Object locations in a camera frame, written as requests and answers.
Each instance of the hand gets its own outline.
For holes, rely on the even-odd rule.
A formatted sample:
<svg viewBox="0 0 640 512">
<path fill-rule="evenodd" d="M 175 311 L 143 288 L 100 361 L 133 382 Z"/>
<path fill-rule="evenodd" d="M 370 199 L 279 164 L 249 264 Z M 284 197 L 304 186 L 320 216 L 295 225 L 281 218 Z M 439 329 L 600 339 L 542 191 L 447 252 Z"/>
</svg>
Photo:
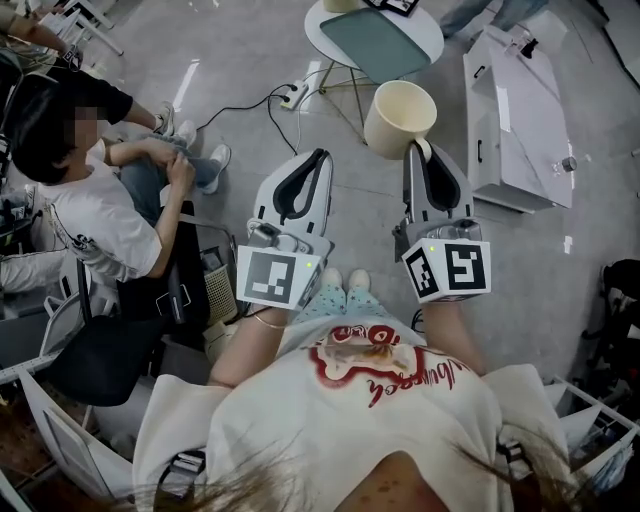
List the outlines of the hand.
<svg viewBox="0 0 640 512">
<path fill-rule="evenodd" d="M 178 153 L 176 159 L 167 166 L 167 178 L 171 188 L 178 190 L 183 196 L 191 190 L 195 177 L 196 170 L 182 153 Z"/>
<path fill-rule="evenodd" d="M 154 139 L 153 137 L 144 139 L 142 141 L 142 146 L 151 160 L 167 170 L 178 156 L 178 152 L 175 150 L 174 146 L 168 142 Z"/>
<path fill-rule="evenodd" d="M 80 71 L 82 67 L 82 61 L 84 60 L 84 54 L 82 50 L 76 44 L 67 45 L 64 42 L 61 42 L 62 50 L 58 51 L 60 58 L 64 60 L 71 71 Z"/>
</svg>

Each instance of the plug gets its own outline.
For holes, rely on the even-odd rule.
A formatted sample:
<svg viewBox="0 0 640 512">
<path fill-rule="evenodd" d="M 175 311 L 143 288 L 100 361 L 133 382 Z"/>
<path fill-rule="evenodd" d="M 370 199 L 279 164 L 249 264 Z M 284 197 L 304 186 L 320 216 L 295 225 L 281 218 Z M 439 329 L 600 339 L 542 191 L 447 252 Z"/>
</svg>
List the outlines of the plug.
<svg viewBox="0 0 640 512">
<path fill-rule="evenodd" d="M 293 87 L 290 87 L 289 90 L 284 93 L 287 100 L 282 100 L 280 102 L 280 106 L 285 110 L 295 110 L 308 91 L 309 85 L 306 82 L 296 80 L 293 83 Z"/>
</svg>

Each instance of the blue floral pants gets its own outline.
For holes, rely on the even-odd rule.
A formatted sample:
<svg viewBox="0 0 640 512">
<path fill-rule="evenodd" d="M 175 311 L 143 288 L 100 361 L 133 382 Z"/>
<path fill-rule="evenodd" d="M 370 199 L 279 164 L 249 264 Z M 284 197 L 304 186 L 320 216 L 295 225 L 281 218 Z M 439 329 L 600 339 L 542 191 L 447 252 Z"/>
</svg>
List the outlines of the blue floral pants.
<svg viewBox="0 0 640 512">
<path fill-rule="evenodd" d="M 294 324 L 308 322 L 323 316 L 379 316 L 393 318 L 368 291 L 355 287 L 345 291 L 335 285 L 325 285 L 298 314 Z"/>
</svg>

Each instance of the white shoe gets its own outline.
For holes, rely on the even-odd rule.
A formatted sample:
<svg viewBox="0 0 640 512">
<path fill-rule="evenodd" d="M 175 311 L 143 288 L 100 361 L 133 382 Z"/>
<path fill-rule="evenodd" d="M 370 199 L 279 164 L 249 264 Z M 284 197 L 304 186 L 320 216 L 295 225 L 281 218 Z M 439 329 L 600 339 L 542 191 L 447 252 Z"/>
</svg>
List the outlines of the white shoe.
<svg viewBox="0 0 640 512">
<path fill-rule="evenodd" d="M 173 116 L 175 116 L 175 113 L 176 111 L 171 103 L 168 101 L 160 103 L 160 110 L 156 117 L 162 121 L 162 124 L 153 130 L 153 133 L 171 137 L 173 135 Z"/>
<path fill-rule="evenodd" d="M 362 288 L 367 292 L 371 289 L 369 272 L 361 268 L 351 272 L 351 276 L 349 276 L 349 290 L 353 290 L 354 288 Z"/>
<path fill-rule="evenodd" d="M 213 160 L 214 162 L 218 162 L 220 164 L 220 172 L 216 176 L 216 178 L 206 185 L 205 187 L 200 188 L 200 191 L 205 194 L 213 194 L 218 190 L 218 183 L 220 175 L 222 171 L 224 171 L 229 165 L 229 161 L 231 160 L 231 148 L 226 144 L 220 144 L 216 149 L 213 150 L 209 160 Z"/>
<path fill-rule="evenodd" d="M 337 268 L 325 268 L 320 276 L 320 285 L 331 285 L 342 288 L 342 274 Z"/>
<path fill-rule="evenodd" d="M 189 149 L 196 141 L 196 125 L 192 121 L 185 121 L 180 125 L 175 136 L 184 140 L 187 143 L 187 149 Z"/>
</svg>

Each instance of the white cup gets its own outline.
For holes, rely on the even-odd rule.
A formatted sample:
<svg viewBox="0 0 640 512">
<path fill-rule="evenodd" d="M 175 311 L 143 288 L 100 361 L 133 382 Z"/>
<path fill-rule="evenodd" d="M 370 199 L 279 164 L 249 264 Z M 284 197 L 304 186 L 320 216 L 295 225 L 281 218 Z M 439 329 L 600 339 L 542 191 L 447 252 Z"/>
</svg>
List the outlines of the white cup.
<svg viewBox="0 0 640 512">
<path fill-rule="evenodd" d="M 411 82 L 393 80 L 376 91 L 364 123 L 364 138 L 374 153 L 389 160 L 401 160 L 415 140 L 429 160 L 431 146 L 424 137 L 437 118 L 438 109 L 427 91 Z"/>
</svg>

